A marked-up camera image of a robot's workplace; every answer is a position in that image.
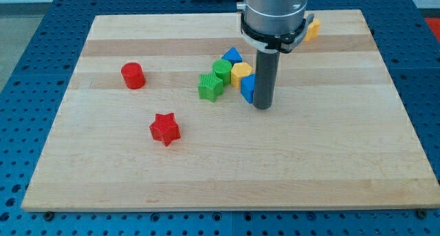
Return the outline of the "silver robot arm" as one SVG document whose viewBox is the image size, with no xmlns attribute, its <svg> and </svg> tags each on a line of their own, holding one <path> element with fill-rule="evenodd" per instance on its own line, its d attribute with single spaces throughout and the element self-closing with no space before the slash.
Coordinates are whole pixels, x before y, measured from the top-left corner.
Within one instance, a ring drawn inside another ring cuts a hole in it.
<svg viewBox="0 0 440 236">
<path fill-rule="evenodd" d="M 255 32 L 290 33 L 303 22 L 307 0 L 243 0 L 243 20 Z"/>
</svg>

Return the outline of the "yellow block behind arm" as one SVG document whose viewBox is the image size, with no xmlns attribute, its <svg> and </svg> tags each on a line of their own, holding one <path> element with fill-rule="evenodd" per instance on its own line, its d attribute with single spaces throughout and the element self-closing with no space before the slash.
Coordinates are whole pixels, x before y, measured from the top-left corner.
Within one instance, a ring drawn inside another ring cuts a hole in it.
<svg viewBox="0 0 440 236">
<path fill-rule="evenodd" d="M 319 35 L 319 31 L 320 31 L 320 20 L 314 18 L 313 21 L 308 26 L 307 33 L 303 41 L 310 41 L 316 38 Z"/>
</svg>

